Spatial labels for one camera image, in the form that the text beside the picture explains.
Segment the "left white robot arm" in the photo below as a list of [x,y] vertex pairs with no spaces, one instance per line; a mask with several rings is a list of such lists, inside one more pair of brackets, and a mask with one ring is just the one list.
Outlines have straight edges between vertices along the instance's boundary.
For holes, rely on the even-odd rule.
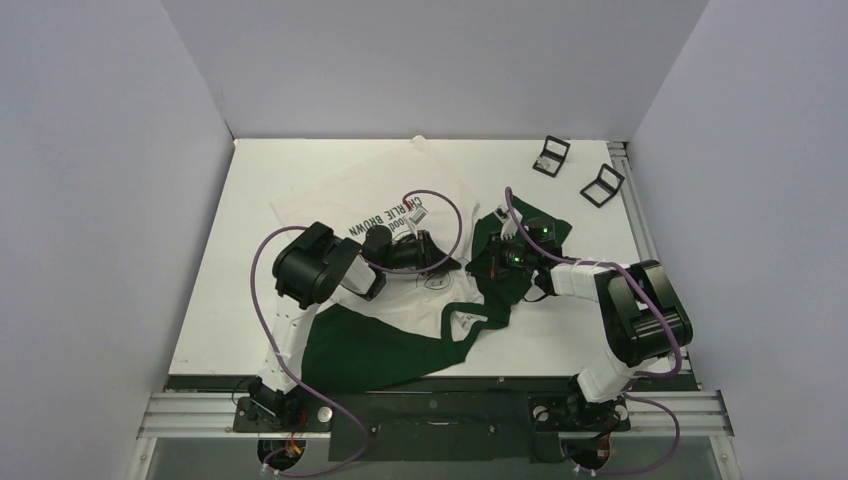
[[286,394],[300,387],[359,393],[461,362],[467,332],[446,308],[479,293],[459,262],[434,252],[434,270],[384,272],[320,222],[297,231],[271,266],[276,318],[260,321],[269,350],[258,377],[271,393],[258,413],[272,429],[295,423],[299,405]]

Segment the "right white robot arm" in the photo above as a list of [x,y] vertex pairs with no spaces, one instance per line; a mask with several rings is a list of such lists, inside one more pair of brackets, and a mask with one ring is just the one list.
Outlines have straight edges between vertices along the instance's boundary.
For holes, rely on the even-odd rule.
[[499,208],[475,227],[466,267],[484,295],[487,316],[509,314],[536,288],[541,299],[570,297],[595,303],[605,345],[574,379],[564,400],[566,418],[588,427],[639,378],[672,378],[693,328],[662,265],[655,260],[616,264],[570,258],[550,217],[522,220]]

